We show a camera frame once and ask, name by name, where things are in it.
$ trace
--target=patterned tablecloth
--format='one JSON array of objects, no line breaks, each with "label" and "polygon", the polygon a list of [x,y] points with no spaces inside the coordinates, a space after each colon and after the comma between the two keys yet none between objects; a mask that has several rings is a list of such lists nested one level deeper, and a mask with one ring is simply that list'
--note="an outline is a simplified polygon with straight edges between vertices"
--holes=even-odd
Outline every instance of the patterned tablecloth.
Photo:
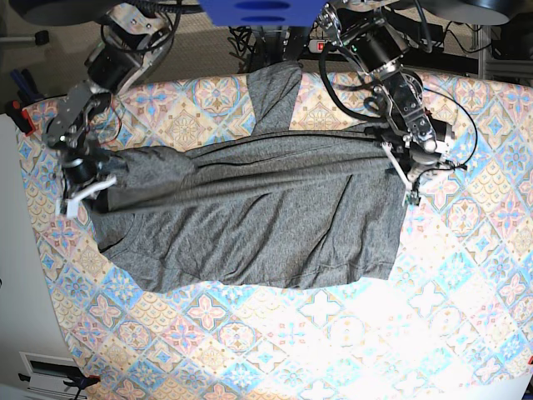
[{"label": "patterned tablecloth", "polygon": [[[335,79],[354,84],[351,74]],[[55,102],[32,106],[18,137],[28,210],[65,341],[95,398],[412,398],[530,373],[533,356],[533,90],[423,74],[480,129],[468,172],[428,183],[410,208],[388,281],[305,292],[205,282],[143,292],[101,256],[85,210],[54,216],[57,160],[41,141]],[[341,100],[363,109],[359,93]],[[454,154],[473,148],[469,119],[427,93],[454,125]],[[187,150],[248,135],[255,118],[244,77],[147,85],[100,118],[108,148]],[[122,120],[120,134],[113,139]],[[292,129],[343,129],[320,79],[306,74]]]}]

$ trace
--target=floor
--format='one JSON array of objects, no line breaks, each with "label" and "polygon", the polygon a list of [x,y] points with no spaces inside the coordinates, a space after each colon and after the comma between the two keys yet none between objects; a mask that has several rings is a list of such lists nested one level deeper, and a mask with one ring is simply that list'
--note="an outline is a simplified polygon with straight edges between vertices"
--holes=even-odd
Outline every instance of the floor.
[{"label": "floor", "polygon": [[[415,12],[407,13],[416,18]],[[446,24],[429,14],[428,19],[431,23]],[[39,29],[24,22],[10,9],[7,0],[0,0],[0,36],[34,34]],[[9,77],[9,72],[15,68],[29,68],[41,92],[49,96],[65,93],[86,77],[83,63],[99,42],[99,26],[90,22],[74,27],[47,27],[47,30],[51,42],[45,47],[0,47],[0,112],[6,101],[16,98],[17,88]],[[454,27],[454,32],[466,46],[471,43],[467,27]],[[149,77],[149,82],[235,73],[238,61],[229,55],[232,46],[227,36],[227,29],[213,27],[206,14],[184,16],[173,49]],[[461,53],[451,37],[446,45],[447,52]],[[304,68],[317,72],[316,62],[306,62]],[[347,68],[345,63],[331,66],[331,70],[337,72]]]}]

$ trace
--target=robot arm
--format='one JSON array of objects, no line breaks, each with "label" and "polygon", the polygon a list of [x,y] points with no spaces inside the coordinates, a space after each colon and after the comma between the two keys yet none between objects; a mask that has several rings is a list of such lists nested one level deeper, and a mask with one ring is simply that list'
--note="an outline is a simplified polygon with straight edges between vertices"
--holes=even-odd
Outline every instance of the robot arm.
[{"label": "robot arm", "polygon": [[112,96],[126,92],[158,65],[172,46],[180,13],[148,12],[130,4],[116,5],[100,21],[102,44],[86,61],[88,79],[58,102],[57,116],[48,122],[43,138],[57,150],[67,189],[57,212],[76,215],[84,198],[94,198],[112,184],[101,176],[108,160],[90,131],[90,122],[111,104]]}]

